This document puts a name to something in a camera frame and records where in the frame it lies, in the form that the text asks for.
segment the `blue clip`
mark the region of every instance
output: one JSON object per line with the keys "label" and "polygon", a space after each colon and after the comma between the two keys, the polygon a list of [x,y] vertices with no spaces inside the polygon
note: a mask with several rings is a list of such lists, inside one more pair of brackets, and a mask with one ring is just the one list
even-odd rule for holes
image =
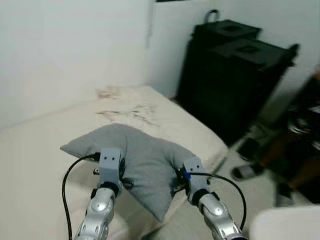
{"label": "blue clip", "polygon": [[185,177],[186,179],[191,179],[191,174],[190,174],[190,172],[186,171],[186,172],[184,173],[184,177]]}

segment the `floor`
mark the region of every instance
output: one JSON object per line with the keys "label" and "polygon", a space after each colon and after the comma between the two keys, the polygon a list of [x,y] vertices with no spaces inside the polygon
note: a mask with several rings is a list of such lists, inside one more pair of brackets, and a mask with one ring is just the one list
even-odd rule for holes
{"label": "floor", "polygon": [[[217,172],[218,174],[231,179],[230,171],[233,167],[248,163],[242,160],[236,152],[240,144],[241,141],[230,149],[225,163]],[[237,184],[246,198],[247,218],[243,233],[245,236],[248,236],[249,226],[252,221],[254,221],[255,216],[263,210],[273,208],[276,184],[274,175],[269,171],[254,179],[237,182]],[[221,201],[227,205],[234,221],[240,225],[243,207],[237,190],[229,183],[219,179],[212,180],[210,188],[219,195]],[[298,192],[293,194],[293,200],[297,206],[310,204],[310,202]],[[186,203],[177,211],[169,224],[150,234],[145,239],[209,240],[213,238],[199,210],[195,206]]]}

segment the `mattress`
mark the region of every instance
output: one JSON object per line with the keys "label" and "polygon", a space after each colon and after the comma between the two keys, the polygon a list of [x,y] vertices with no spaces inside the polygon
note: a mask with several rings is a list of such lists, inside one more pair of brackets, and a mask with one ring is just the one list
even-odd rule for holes
{"label": "mattress", "polygon": [[[61,145],[98,127],[121,123],[175,142],[200,157],[211,172],[227,147],[210,129],[150,87],[106,91],[103,99],[77,105],[0,131],[1,239],[67,239],[61,198],[62,179],[76,160]],[[66,197],[73,236],[84,219],[98,178],[96,163],[79,163],[68,177]],[[139,239],[170,221],[186,201],[179,192],[164,223],[136,202],[127,191],[117,198],[108,239]]]}

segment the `power cord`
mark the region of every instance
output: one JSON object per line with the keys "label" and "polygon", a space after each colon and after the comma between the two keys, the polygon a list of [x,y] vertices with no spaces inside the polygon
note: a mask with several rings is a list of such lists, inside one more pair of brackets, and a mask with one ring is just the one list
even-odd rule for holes
{"label": "power cord", "polygon": [[63,206],[64,206],[64,211],[65,211],[65,217],[66,217],[66,223],[68,226],[68,239],[72,239],[72,226],[71,226],[71,220],[70,220],[70,214],[69,214],[69,209],[68,209],[68,204],[66,200],[66,182],[67,182],[67,177],[70,173],[70,171],[74,168],[75,165],[77,165],[79,162],[85,159],[94,159],[95,161],[99,161],[100,158],[100,152],[96,152],[94,154],[88,155],[88,156],[83,156],[79,158],[77,161],[75,161],[66,171],[63,181],[62,181],[62,201],[63,201]]}
{"label": "power cord", "polygon": [[220,176],[214,173],[204,173],[204,172],[188,172],[190,175],[197,175],[197,176],[209,176],[209,177],[213,177],[213,178],[217,178],[217,179],[221,179],[224,180],[230,184],[232,184],[239,192],[241,199],[242,199],[242,204],[243,204],[243,216],[242,216],[242,221],[241,221],[241,225],[240,225],[240,229],[243,230],[244,226],[245,226],[245,222],[246,222],[246,218],[247,218],[247,203],[246,203],[246,199],[245,196],[243,194],[243,192],[241,191],[240,187],[238,187],[237,184],[235,184],[233,181],[231,181],[230,179],[224,177],[224,176]]}

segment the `person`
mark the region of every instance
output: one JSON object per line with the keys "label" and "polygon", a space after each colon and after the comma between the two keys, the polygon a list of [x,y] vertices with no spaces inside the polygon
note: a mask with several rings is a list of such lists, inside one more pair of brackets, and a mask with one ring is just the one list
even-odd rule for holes
{"label": "person", "polygon": [[287,129],[271,143],[260,161],[233,168],[231,176],[237,181],[257,177],[284,156],[289,161],[300,158],[303,163],[288,182],[277,186],[276,207],[292,205],[292,191],[320,176],[320,70],[289,106]]}

